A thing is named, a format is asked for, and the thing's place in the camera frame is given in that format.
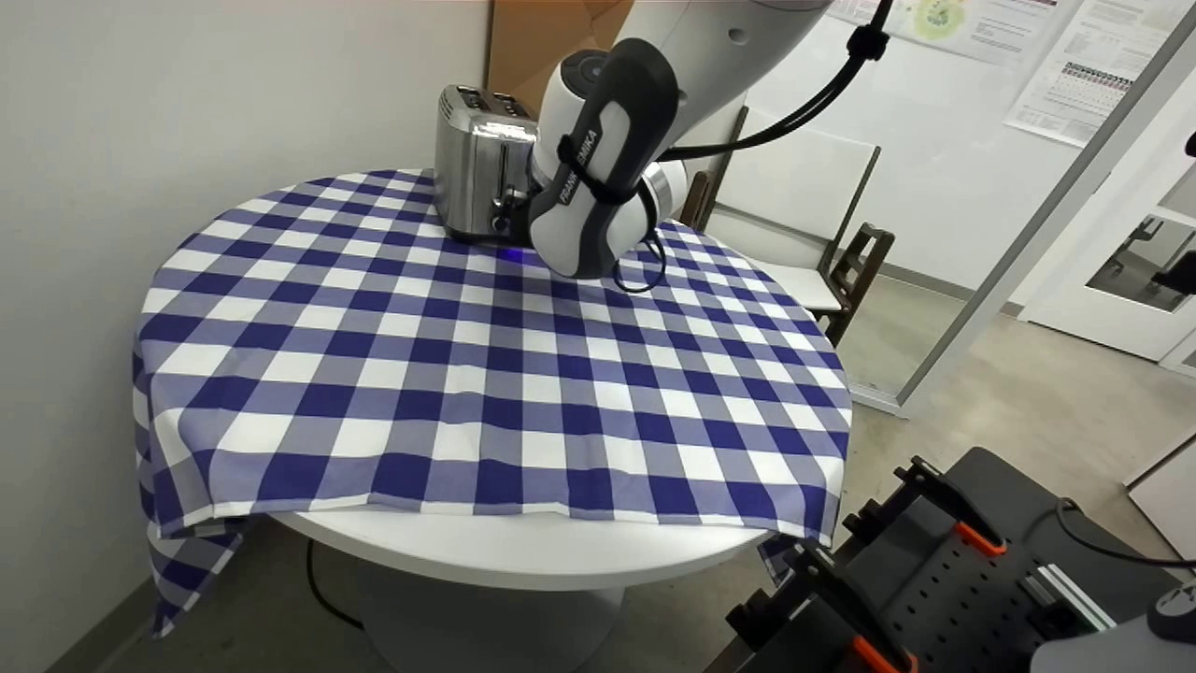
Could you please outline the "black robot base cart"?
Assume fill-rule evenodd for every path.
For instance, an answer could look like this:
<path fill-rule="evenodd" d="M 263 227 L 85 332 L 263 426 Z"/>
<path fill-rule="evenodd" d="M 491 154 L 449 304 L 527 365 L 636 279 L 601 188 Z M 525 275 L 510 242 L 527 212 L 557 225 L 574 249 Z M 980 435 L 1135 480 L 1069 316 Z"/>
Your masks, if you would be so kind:
<path fill-rule="evenodd" d="M 1069 496 L 967 450 L 942 472 L 1011 543 L 983 556 L 905 483 L 838 549 L 768 537 L 721 673 L 1196 673 L 1193 584 Z"/>

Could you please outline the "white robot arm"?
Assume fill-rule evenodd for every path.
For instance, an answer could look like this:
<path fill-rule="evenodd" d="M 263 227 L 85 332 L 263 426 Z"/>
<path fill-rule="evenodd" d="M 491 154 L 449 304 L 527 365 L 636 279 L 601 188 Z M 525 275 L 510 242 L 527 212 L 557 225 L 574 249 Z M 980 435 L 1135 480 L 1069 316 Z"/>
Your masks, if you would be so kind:
<path fill-rule="evenodd" d="M 777 66 L 830 0 L 633 0 L 610 47 L 549 75 L 527 240 L 557 275 L 610 275 L 652 230 L 642 172 L 701 118 Z"/>

